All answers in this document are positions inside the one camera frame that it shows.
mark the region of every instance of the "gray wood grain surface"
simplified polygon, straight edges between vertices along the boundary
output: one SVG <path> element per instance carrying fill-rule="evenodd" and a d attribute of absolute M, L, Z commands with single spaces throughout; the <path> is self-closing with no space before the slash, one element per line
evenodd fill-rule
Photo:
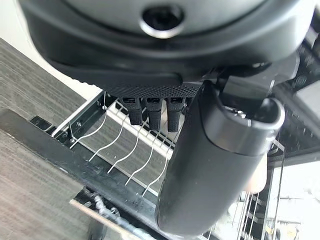
<path fill-rule="evenodd" d="M 82 103 L 84 98 L 58 81 L 29 58 L 18 52 L 3 39 L 0 40 L 0 108 L 10 108 L 26 119 L 39 115 L 48 122 L 59 125 Z M 94 131 L 101 122 L 97 122 L 88 133 Z M 107 118 L 101 130 L 95 135 L 85 138 L 83 143 L 92 150 L 111 143 L 118 135 L 121 126 L 111 118 Z M 135 146 L 136 137 L 123 129 L 119 139 L 109 148 L 101 151 L 111 164 L 126 156 Z M 118 164 L 118 168 L 128 175 L 142 167 L 150 156 L 151 148 L 142 141 L 126 160 Z M 140 182 L 148 185 L 162 172 L 165 158 L 153 151 L 148 165 L 135 175 Z M 162 176 L 151 186 L 159 191 Z"/>
<path fill-rule="evenodd" d="M 26 119 L 39 115 L 59 125 L 84 102 L 80 95 L 0 39 L 0 108 L 10 108 Z M 119 130 L 120 125 L 108 118 L 101 131 L 84 142 L 97 150 L 110 143 Z M 124 129 L 118 141 L 102 154 L 114 163 L 130 152 L 135 142 L 136 137 Z M 119 166 L 131 174 L 147 161 L 150 151 L 139 141 L 136 151 Z M 136 177 L 148 184 L 162 171 L 164 161 L 153 151 L 150 163 Z M 153 187 L 158 190 L 160 183 Z M 0 133 L 1 240 L 86 239 L 90 219 L 68 203 L 81 188 L 80 183 Z M 108 239 L 115 239 L 109 234 Z"/>

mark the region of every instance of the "black plastic housing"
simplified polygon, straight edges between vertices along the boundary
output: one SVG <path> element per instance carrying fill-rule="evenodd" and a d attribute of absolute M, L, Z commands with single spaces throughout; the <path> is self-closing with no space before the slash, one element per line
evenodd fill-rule
<path fill-rule="evenodd" d="M 309 0 L 268 0 L 220 28 L 156 39 L 97 23 L 63 0 L 20 4 L 51 65 L 113 96 L 136 98 L 194 97 L 212 67 L 283 59 L 302 42 L 314 11 Z"/>
<path fill-rule="evenodd" d="M 155 217 L 162 231 L 197 236 L 226 212 L 284 123 L 284 108 L 268 101 L 261 108 L 264 121 L 242 118 L 223 109 L 210 81 L 203 83 L 158 196 Z"/>

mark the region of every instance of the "black cylindrical handle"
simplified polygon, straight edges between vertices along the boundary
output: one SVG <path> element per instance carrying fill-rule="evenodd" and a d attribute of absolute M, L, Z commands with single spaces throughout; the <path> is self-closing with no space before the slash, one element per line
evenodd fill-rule
<path fill-rule="evenodd" d="M 223 149 L 212 142 L 204 127 L 204 123 L 210 121 L 202 118 L 216 118 L 219 115 L 201 113 L 205 111 L 200 101 L 204 94 L 202 90 L 186 114 L 155 212 L 159 228 L 179 236 L 197 236 L 208 230 L 239 196 L 268 150 L 266 148 L 261 154 L 245 155 Z M 241 138 L 219 139 L 218 142 L 228 141 L 241 141 Z"/>

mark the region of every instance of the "white wall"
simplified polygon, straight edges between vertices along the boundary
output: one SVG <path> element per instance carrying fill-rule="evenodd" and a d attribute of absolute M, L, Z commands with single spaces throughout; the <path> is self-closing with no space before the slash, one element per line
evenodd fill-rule
<path fill-rule="evenodd" d="M 85 99 L 99 90 L 96 86 L 81 83 L 62 74 L 39 55 L 30 39 L 27 24 L 17 0 L 0 0 L 0 36 Z"/>

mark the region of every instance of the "screw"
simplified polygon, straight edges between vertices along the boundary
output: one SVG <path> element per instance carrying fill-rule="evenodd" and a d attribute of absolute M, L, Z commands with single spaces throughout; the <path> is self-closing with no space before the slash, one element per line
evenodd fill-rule
<path fill-rule="evenodd" d="M 84 206 L 86 206 L 87 208 L 90 207 L 92 205 L 92 203 L 90 201 L 87 201 Z"/>

